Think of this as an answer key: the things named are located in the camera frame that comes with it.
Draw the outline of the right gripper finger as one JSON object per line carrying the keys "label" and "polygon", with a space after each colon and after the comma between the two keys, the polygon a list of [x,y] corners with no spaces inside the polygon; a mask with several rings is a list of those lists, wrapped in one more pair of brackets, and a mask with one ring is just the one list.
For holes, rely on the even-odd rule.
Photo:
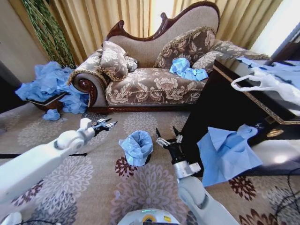
{"label": "right gripper finger", "polygon": [[156,143],[158,145],[160,145],[161,147],[169,146],[169,142],[161,137],[161,134],[160,134],[158,128],[156,128],[156,135],[157,135]]}
{"label": "right gripper finger", "polygon": [[183,139],[182,133],[178,129],[176,129],[175,126],[173,126],[172,128],[173,128],[173,131],[174,131],[175,136],[176,136],[176,143],[181,143],[182,139]]}

